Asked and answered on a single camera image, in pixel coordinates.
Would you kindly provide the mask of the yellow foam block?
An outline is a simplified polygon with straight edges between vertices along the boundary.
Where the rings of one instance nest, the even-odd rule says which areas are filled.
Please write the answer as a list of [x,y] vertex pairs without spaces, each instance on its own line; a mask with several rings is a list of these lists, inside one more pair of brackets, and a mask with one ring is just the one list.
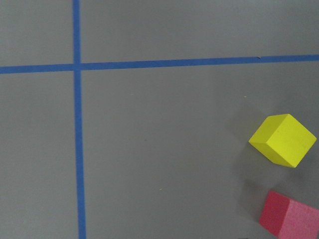
[[274,164],[295,168],[317,138],[291,114],[267,117],[249,143]]

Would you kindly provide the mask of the red foam block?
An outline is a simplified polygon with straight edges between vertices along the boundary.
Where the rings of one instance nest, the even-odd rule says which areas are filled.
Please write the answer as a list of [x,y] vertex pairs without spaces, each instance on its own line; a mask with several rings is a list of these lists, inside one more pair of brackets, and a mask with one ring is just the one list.
[[319,234],[319,211],[270,191],[259,224],[278,239],[316,239]]

